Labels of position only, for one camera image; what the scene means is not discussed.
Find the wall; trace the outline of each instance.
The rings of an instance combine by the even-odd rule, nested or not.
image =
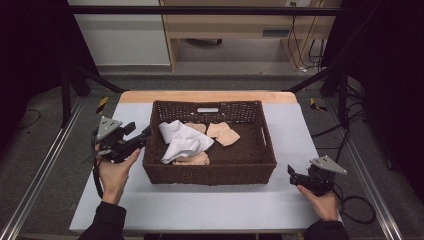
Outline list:
[[[70,5],[157,6],[155,0],[68,0]],[[98,66],[169,66],[159,15],[75,15]]]

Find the metal rail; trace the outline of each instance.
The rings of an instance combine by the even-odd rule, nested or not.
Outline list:
[[[55,141],[50,147],[49,152],[44,158],[24,197],[22,198],[12,217],[7,222],[6,226],[3,228],[0,235],[1,240],[14,240],[18,236],[19,231],[21,230],[29,212],[31,211],[31,208],[34,205],[38,194],[41,192],[41,189],[43,188],[43,185],[78,118],[84,102],[85,98],[77,98],[77,102],[74,105],[72,116],[68,121],[68,124],[61,128],[58,135],[56,136]]]
[[[334,103],[335,100],[331,101],[326,99],[325,101],[327,103],[327,106],[329,107],[331,114],[333,115],[334,120],[338,122],[337,115],[335,114],[337,112],[336,103]],[[341,129],[339,130],[340,134],[343,136],[343,131]],[[355,144],[352,140],[348,139],[346,147],[348,153],[351,156],[353,167],[355,168],[355,172],[358,175],[358,178],[365,191],[365,194],[367,195],[370,203],[375,208],[375,211],[377,213],[377,219],[380,223],[381,229],[386,235],[386,238],[389,240],[402,240],[402,234],[400,233],[400,230],[395,220],[393,219],[392,214],[390,213],[390,210],[383,199],[383,196],[381,195],[380,191],[377,188],[377,185],[372,179],[371,174],[365,167],[364,161],[362,160],[361,155],[356,149]]]

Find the black sleeve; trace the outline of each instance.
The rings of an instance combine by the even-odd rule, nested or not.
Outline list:
[[[97,207],[93,223],[78,238],[79,240],[122,240],[125,224],[125,208],[101,202]]]
[[[305,240],[348,240],[346,229],[339,221],[321,221],[312,224],[303,234]]]

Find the beige cloth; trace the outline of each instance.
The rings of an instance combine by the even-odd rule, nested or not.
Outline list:
[[[205,152],[201,152],[194,157],[179,157],[172,162],[174,165],[209,165],[209,157]]]
[[[206,125],[202,123],[185,123],[184,125],[186,125],[187,127],[191,127],[194,130],[197,130],[203,134],[205,134],[206,132]]]
[[[239,139],[240,135],[238,135],[238,133],[236,133],[233,129],[225,129],[219,133],[216,141],[221,143],[222,146],[226,147],[235,143]]]
[[[216,138],[219,136],[219,133],[222,130],[226,130],[226,129],[231,129],[230,126],[228,126],[228,124],[226,122],[222,122],[222,123],[210,123],[209,124],[209,128],[208,128],[208,132],[206,133],[206,135],[210,138]]]

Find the white table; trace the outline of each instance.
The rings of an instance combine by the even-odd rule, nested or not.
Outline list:
[[[289,184],[287,164],[307,174],[318,157],[299,104],[291,93],[271,92],[128,92],[114,119],[135,121],[131,138],[148,124],[152,100],[261,100],[277,159],[268,184],[202,186],[151,184],[142,166],[144,152],[130,171],[120,205],[127,209],[125,231],[157,233],[265,233],[306,229],[317,217],[310,203]],[[70,230],[92,223],[100,199],[90,175]]]

